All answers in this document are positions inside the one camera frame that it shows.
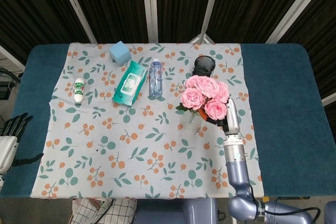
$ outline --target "wet wipes package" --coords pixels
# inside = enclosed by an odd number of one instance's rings
[[[114,102],[131,106],[138,97],[146,75],[147,70],[143,66],[131,61],[114,93]]]

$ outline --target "pink rose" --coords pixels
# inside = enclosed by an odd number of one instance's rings
[[[221,103],[218,99],[208,101],[204,109],[213,120],[222,120],[226,116],[226,105]]]
[[[199,76],[194,85],[195,88],[200,90],[202,94],[208,98],[215,98],[219,93],[219,85],[217,82],[207,76]]]
[[[218,99],[221,103],[226,103],[227,99],[229,98],[229,89],[227,87],[227,84],[223,82],[219,82],[219,93],[216,96],[216,99]]]
[[[200,90],[187,88],[181,94],[181,101],[183,106],[185,106],[186,108],[198,110],[205,103],[205,98],[203,97]]]
[[[187,88],[194,88],[196,81],[199,79],[199,76],[191,76],[185,81],[185,86]]]

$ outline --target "blue cube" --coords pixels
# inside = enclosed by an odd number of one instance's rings
[[[121,41],[110,47],[110,53],[119,66],[132,59],[130,51]]]

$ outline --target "black glass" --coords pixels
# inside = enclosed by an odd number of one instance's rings
[[[193,71],[193,76],[211,76],[214,71],[216,62],[210,56],[199,56],[195,60],[195,68]]]

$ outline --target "floral tablecloth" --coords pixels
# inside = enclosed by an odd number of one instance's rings
[[[69,46],[50,101],[44,156],[31,192],[34,198],[230,197],[223,140],[218,127],[203,122],[189,132],[180,125],[183,83],[194,60],[216,60],[213,78],[229,86],[236,102],[255,196],[264,194],[248,90],[239,44],[127,44],[132,60],[149,69],[163,64],[163,95],[149,98],[148,79],[132,107],[112,101],[122,67],[109,56],[111,44]],[[85,79],[84,100],[75,106],[76,78]]]

